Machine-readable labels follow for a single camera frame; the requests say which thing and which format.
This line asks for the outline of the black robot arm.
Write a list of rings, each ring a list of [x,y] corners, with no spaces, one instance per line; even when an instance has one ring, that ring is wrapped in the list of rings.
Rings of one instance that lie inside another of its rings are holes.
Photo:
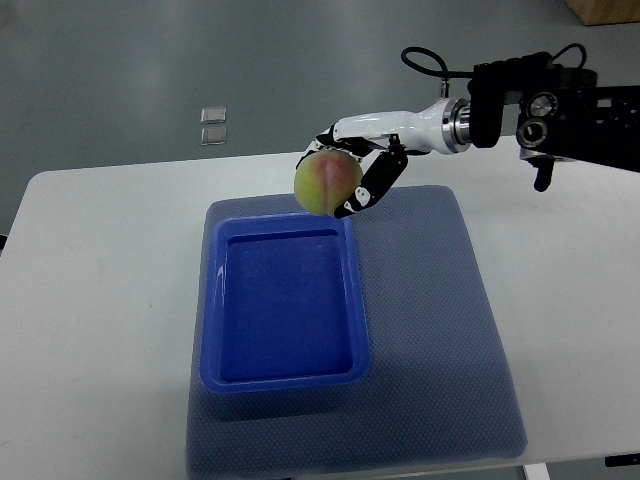
[[[600,87],[582,64],[567,67],[538,52],[454,71],[435,52],[418,46],[401,53],[404,64],[441,81],[467,80],[468,99],[446,100],[441,133],[448,148],[496,146],[504,109],[519,108],[516,141],[537,170],[534,188],[545,191],[554,165],[576,160],[636,172],[639,169],[639,89]]]

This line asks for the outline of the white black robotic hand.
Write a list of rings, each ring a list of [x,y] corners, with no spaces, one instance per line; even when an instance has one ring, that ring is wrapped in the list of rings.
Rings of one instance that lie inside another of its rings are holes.
[[[337,150],[360,163],[360,184],[331,216],[344,218],[378,203],[399,179],[411,156],[466,151],[471,145],[469,118],[468,102],[458,98],[440,99],[420,112],[343,118],[317,135],[300,161],[312,153]]]

